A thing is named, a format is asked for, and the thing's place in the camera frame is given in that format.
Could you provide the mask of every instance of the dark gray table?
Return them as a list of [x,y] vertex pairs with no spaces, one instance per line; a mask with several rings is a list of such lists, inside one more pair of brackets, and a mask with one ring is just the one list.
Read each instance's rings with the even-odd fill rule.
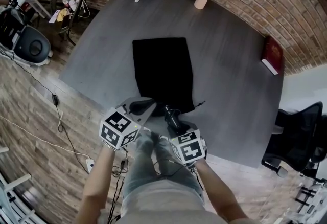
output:
[[[132,41],[185,37],[194,104],[206,102],[181,118],[199,127],[209,154],[257,167],[274,125],[283,74],[274,76],[261,63],[264,38],[257,31],[212,1],[203,10],[194,1],[109,0],[60,79],[105,108],[116,106],[139,96]],[[148,126],[167,133],[162,118]]]

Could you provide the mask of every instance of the white table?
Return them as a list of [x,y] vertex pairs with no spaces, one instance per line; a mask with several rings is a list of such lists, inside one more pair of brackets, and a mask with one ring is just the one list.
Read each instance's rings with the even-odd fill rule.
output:
[[45,18],[45,15],[51,18],[50,13],[44,8],[44,6],[42,6],[42,4],[38,0],[17,0],[17,1],[19,6],[22,6],[24,2],[28,2],[40,14],[42,18]]

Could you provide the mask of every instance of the black cable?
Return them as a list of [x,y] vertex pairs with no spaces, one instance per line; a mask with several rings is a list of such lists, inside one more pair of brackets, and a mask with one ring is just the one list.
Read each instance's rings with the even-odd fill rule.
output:
[[201,102],[201,103],[197,104],[196,106],[194,106],[194,108],[197,108],[197,107],[199,107],[199,106],[203,105],[204,103],[205,103],[205,101],[203,101],[203,102]]
[[[2,55],[6,55],[8,58],[10,58],[10,56],[9,56],[6,52],[4,52],[2,49],[0,49],[0,51],[1,51],[0,53],[1,53]],[[42,87],[44,87],[47,91],[49,91],[49,92],[51,93],[51,95],[54,95],[50,89],[48,89],[46,86],[43,86],[42,83],[41,83],[40,81],[38,81],[36,78],[34,78],[34,76],[33,76],[30,72],[28,72],[28,71],[25,70],[25,69],[24,69],[20,64],[18,64],[18,63],[14,60],[14,56],[15,56],[15,55],[13,55],[13,58],[10,58],[10,59],[11,59],[12,61],[14,61],[18,66],[20,66],[20,67],[21,67],[25,72],[27,72],[28,74],[30,74],[30,75],[32,76],[32,78],[33,78],[35,81],[37,81],[37,82],[38,82]],[[82,166],[82,168],[84,169],[84,171],[88,174],[88,171],[84,168],[83,164],[82,164],[82,163],[80,162],[80,160],[78,159],[77,154],[76,154],[76,151],[75,151],[75,148],[74,148],[74,146],[73,146],[73,144],[72,144],[72,142],[71,142],[71,140],[70,140],[70,138],[69,138],[69,136],[68,136],[68,133],[67,133],[65,127],[62,125],[61,118],[60,118],[60,115],[59,115],[58,106],[57,106],[57,105],[55,105],[55,106],[56,106],[57,113],[58,113],[58,117],[59,117],[58,131],[59,131],[60,133],[62,133],[63,131],[65,131],[65,134],[66,134],[66,136],[67,136],[67,138],[68,138],[68,140],[69,140],[69,142],[70,142],[70,144],[71,144],[71,146],[72,146],[72,148],[73,148],[74,155],[75,155],[75,157],[76,157],[78,163]]]
[[117,183],[116,183],[116,190],[114,192],[113,199],[112,199],[111,209],[110,209],[110,213],[109,213],[109,217],[108,217],[108,223],[111,221],[111,218],[113,216],[113,211],[115,209],[115,197],[116,197],[116,194],[117,194],[118,182],[119,182],[120,179],[121,179],[121,174],[119,174],[119,177],[118,177],[118,180],[117,180]]
[[80,162],[80,160],[79,160],[78,157],[77,157],[77,154],[76,154],[75,148],[74,148],[74,146],[73,146],[73,144],[72,144],[72,142],[71,142],[71,139],[70,139],[69,136],[68,136],[68,133],[67,133],[67,131],[66,131],[66,128],[62,125],[61,118],[60,118],[60,115],[59,115],[58,106],[56,106],[56,109],[57,109],[57,113],[58,113],[58,117],[59,117],[58,131],[59,131],[60,133],[62,133],[63,131],[65,132],[65,134],[66,134],[66,136],[67,136],[67,138],[68,138],[68,140],[69,140],[69,142],[70,142],[70,144],[71,144],[71,146],[72,146],[72,148],[73,148],[73,152],[74,152],[74,155],[75,155],[75,157],[76,157],[78,163],[82,166],[82,168],[84,169],[84,171],[88,174],[88,171],[84,168],[83,164]]
[[201,185],[200,180],[199,180],[198,170],[196,168],[190,169],[190,173],[194,173],[196,175],[196,179],[197,179],[202,191],[204,191],[203,186]]
[[1,54],[2,55],[6,55],[8,58],[10,58],[10,60],[12,60],[12,61],[14,61],[18,66],[20,66],[25,72],[27,72],[28,74],[30,74],[31,76],[32,76],[32,78],[35,80],[35,81],[37,81],[42,87],[44,87],[47,91],[49,91],[52,95],[53,95],[53,93],[52,93],[52,91],[50,90],[50,89],[48,89],[47,87],[45,87],[45,86],[43,86],[42,85],[42,83],[40,82],[40,81],[38,81],[36,78],[34,78],[34,76],[30,73],[30,72],[28,72],[27,70],[25,70],[20,64],[18,64],[16,61],[15,61],[15,59],[14,59],[14,56],[15,55],[13,55],[13,58],[11,58],[6,52],[4,52],[3,50],[1,50]]
[[112,223],[118,217],[120,218],[120,215],[116,216],[115,218],[112,218],[112,217],[113,217],[114,209],[116,207],[116,203],[117,203],[117,201],[119,199],[120,193],[121,193],[122,188],[123,188],[123,185],[124,185],[125,177],[122,180],[121,186],[120,186],[119,191],[118,191],[118,195],[116,197],[117,190],[118,190],[118,182],[119,182],[119,180],[121,178],[121,174],[128,172],[128,157],[127,157],[128,151],[127,151],[127,149],[125,147],[123,147],[122,149],[125,151],[125,159],[126,159],[127,165],[126,165],[126,169],[124,169],[125,163],[123,163],[123,161],[122,161],[120,167],[118,167],[118,166],[113,166],[112,167],[112,168],[119,168],[120,170],[119,171],[112,171],[113,177],[118,177],[118,180],[117,180],[116,190],[114,192],[114,196],[113,196],[113,200],[112,200],[112,205],[111,205],[111,209],[110,209],[110,213],[109,213],[109,217],[108,217],[108,224]]
[[174,162],[174,161],[172,161],[172,160],[165,159],[165,160],[159,160],[159,161],[157,161],[156,163],[153,164],[153,167],[154,167],[157,163],[159,163],[160,161],[169,161],[169,162],[171,162],[171,163],[175,163],[175,164],[181,165],[181,167],[180,167],[179,169],[177,169],[177,170],[176,170],[173,174],[171,174],[171,175],[164,175],[164,174],[161,174],[161,173],[159,173],[158,171],[156,171],[156,170],[154,169],[155,173],[157,173],[158,175],[163,176],[163,177],[172,177],[173,175],[175,175],[178,171],[180,171],[180,170],[185,166],[185,165],[180,164],[180,163],[178,163],[178,162]]

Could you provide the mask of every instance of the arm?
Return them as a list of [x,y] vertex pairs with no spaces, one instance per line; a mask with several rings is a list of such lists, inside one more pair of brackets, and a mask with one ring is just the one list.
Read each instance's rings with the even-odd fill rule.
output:
[[0,5],[9,5],[9,0],[0,0]]
[[195,163],[211,204],[217,214],[231,222],[235,219],[248,218],[229,187],[215,174],[205,159]]
[[115,151],[104,146],[86,180],[76,224],[96,224],[100,210],[106,206]]

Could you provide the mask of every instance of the hand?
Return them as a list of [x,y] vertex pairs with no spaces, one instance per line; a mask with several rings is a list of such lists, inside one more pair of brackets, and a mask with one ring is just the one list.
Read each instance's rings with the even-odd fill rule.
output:
[[197,168],[202,165],[207,165],[207,162],[206,162],[205,158],[201,158],[201,159],[197,160],[194,165]]

